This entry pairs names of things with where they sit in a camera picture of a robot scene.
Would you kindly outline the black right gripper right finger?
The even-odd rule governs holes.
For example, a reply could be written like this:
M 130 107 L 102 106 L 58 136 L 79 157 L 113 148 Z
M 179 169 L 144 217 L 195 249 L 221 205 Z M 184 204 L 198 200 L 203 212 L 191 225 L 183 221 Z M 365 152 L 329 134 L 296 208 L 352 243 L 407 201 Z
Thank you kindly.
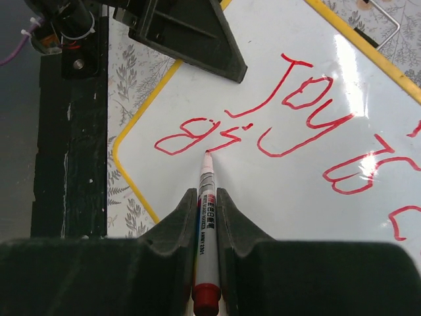
M 419 315 L 420 275 L 399 246 L 277 241 L 217 191 L 225 315 Z

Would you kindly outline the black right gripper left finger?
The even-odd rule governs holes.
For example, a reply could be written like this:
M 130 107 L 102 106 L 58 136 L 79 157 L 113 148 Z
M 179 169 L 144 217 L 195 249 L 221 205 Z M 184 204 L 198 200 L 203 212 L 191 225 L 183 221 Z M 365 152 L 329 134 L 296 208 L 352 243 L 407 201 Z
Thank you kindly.
M 139 238 L 1 244 L 2 315 L 185 315 L 197 191 Z

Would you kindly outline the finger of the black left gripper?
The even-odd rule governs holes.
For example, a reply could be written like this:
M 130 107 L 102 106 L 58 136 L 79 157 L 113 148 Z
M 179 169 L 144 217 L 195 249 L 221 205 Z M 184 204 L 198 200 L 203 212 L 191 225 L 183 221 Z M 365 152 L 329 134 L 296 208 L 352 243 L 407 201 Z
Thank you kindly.
M 240 83 L 247 65 L 219 1 L 145 1 L 129 37 Z

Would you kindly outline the red whiteboard marker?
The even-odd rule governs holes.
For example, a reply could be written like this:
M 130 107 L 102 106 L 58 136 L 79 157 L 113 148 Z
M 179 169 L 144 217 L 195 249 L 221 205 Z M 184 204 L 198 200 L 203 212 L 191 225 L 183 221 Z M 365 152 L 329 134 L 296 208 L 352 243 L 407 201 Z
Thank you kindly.
M 212 157 L 205 152 L 198 197 L 197 249 L 192 299 L 195 315 L 218 315 L 221 298 L 216 223 L 216 186 Z

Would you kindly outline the yellow framed whiteboard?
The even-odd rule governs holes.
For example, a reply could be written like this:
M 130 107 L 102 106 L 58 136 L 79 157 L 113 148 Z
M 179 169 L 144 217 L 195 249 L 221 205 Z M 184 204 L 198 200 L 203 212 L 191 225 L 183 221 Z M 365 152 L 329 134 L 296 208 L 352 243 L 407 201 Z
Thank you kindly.
M 239 84 L 176 62 L 114 143 L 159 221 L 216 183 L 279 240 L 394 243 L 420 259 L 420 88 L 321 1 L 225 1 Z

